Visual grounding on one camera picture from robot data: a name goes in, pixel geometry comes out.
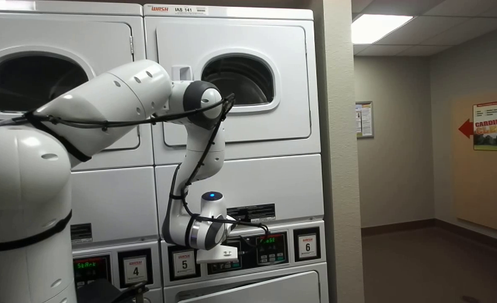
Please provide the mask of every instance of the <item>label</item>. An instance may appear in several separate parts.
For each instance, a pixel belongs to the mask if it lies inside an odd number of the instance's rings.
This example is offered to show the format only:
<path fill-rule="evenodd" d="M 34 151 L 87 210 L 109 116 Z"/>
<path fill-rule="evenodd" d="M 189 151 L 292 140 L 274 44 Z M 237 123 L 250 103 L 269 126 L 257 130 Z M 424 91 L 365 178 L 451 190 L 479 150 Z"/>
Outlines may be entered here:
<path fill-rule="evenodd" d="M 316 234 L 299 236 L 299 257 L 309 259 L 317 256 L 319 256 L 317 236 Z"/>
<path fill-rule="evenodd" d="M 152 12 L 159 12 L 159 13 L 206 13 L 208 8 L 206 7 L 162 7 L 162 5 L 156 5 L 151 8 Z"/>
<path fill-rule="evenodd" d="M 149 269 L 147 269 L 147 257 L 127 257 L 124 261 L 125 266 L 125 284 L 135 284 L 135 283 L 147 283 L 149 281 Z"/>
<path fill-rule="evenodd" d="M 174 252 L 174 278 L 196 276 L 196 252 L 178 251 Z"/>

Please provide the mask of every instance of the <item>fluorescent light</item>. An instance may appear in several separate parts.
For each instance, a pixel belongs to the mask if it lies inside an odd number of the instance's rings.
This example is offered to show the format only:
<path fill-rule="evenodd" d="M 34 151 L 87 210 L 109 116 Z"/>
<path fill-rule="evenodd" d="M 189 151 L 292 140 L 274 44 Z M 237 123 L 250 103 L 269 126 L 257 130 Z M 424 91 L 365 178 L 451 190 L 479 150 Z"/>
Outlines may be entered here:
<path fill-rule="evenodd" d="M 412 15 L 363 15 L 353 22 L 353 44 L 375 44 L 412 18 Z"/>
<path fill-rule="evenodd" d="M 36 2 L 0 0 L 0 10 L 36 10 Z"/>

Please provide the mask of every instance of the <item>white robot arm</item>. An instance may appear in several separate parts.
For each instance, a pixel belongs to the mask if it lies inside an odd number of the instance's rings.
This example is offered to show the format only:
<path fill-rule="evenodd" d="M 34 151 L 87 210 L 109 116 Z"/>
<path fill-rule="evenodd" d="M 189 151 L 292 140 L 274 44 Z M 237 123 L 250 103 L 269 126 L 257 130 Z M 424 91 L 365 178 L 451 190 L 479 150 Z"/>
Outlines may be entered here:
<path fill-rule="evenodd" d="M 186 214 L 183 204 L 191 182 L 215 175 L 223 165 L 221 96 L 206 82 L 171 82 L 157 62 L 141 61 L 56 98 L 16 125 L 0 126 L 0 301 L 76 301 L 66 229 L 71 167 L 162 113 L 167 103 L 174 116 L 199 114 L 181 121 L 188 126 L 189 145 L 164 236 L 194 249 L 220 247 L 231 227 L 220 219 L 218 204 L 211 204 L 220 202 L 220 194 L 205 197 L 211 202 L 199 217 Z"/>

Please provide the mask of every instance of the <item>wall sign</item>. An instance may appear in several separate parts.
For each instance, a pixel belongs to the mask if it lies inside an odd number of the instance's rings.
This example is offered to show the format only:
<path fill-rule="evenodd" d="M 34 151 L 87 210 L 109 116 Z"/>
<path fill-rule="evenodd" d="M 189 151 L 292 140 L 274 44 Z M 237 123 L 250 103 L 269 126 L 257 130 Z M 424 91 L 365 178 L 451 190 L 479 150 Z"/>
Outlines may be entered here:
<path fill-rule="evenodd" d="M 497 101 L 481 103 L 472 109 L 474 148 L 497 150 Z"/>
<path fill-rule="evenodd" d="M 356 136 L 375 138 L 373 101 L 356 103 Z"/>

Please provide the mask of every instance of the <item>control panel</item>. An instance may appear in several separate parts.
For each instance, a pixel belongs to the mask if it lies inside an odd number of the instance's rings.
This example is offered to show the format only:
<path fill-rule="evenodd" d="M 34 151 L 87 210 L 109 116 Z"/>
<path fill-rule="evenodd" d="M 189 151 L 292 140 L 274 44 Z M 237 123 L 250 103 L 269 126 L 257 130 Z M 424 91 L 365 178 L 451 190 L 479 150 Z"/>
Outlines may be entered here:
<path fill-rule="evenodd" d="M 289 263 L 287 232 L 240 237 L 225 242 L 238 247 L 238 261 L 213 263 L 210 274 Z"/>
<path fill-rule="evenodd" d="M 75 259 L 76 288 L 93 281 L 112 281 L 110 256 L 93 256 Z"/>

